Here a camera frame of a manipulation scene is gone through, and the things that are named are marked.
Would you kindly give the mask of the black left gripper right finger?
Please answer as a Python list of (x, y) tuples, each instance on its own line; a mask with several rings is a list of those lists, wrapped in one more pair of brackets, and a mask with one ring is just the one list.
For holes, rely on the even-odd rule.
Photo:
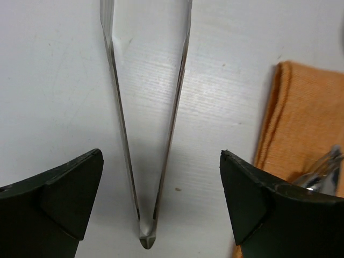
[(228, 150), (220, 174), (244, 257), (343, 257), (343, 198), (290, 184)]

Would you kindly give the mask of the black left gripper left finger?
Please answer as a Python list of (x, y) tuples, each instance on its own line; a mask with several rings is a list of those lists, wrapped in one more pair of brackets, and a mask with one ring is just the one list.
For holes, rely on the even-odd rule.
[(1, 257), (75, 257), (104, 165), (100, 149), (1, 187)]

